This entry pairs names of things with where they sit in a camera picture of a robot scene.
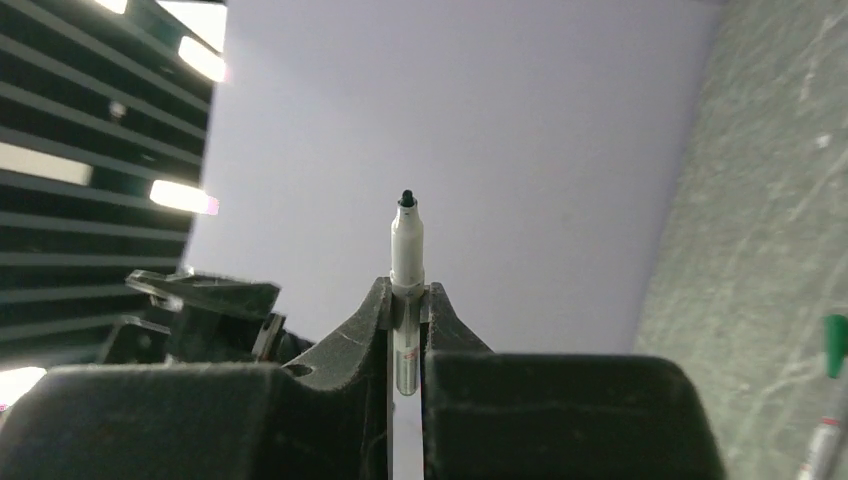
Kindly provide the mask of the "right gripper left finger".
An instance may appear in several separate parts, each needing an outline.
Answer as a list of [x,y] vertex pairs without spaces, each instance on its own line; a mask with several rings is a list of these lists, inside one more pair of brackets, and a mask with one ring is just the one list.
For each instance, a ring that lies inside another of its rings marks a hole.
[[5,479],[388,479],[391,288],[293,360],[50,370],[1,419]]

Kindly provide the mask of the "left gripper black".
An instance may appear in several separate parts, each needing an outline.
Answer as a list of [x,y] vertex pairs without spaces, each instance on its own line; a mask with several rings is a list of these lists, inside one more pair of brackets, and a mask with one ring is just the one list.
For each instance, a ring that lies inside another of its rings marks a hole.
[[273,362],[285,364],[314,343],[285,328],[271,282],[196,273],[136,270],[125,280],[150,306],[118,321],[99,364]]

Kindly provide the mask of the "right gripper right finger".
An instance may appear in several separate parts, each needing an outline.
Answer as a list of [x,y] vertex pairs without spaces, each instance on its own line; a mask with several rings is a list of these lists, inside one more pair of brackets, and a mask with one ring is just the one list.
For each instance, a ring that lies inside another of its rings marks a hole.
[[698,392],[661,357],[496,353],[426,294],[428,479],[722,479]]

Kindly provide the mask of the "white pen grey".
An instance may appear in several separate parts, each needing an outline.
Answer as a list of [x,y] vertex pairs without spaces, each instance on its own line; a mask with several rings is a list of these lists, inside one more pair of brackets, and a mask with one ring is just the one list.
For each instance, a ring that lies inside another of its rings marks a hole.
[[418,390],[421,301],[425,290],[424,227],[418,202],[410,190],[402,192],[390,227],[395,384],[412,396]]

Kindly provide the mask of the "white pen green end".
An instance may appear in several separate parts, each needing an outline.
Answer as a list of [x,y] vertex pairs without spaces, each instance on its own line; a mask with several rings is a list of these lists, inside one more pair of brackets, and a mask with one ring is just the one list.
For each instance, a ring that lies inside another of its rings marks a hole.
[[847,434],[847,316],[824,318],[825,370],[833,390],[813,429],[797,480],[831,479]]

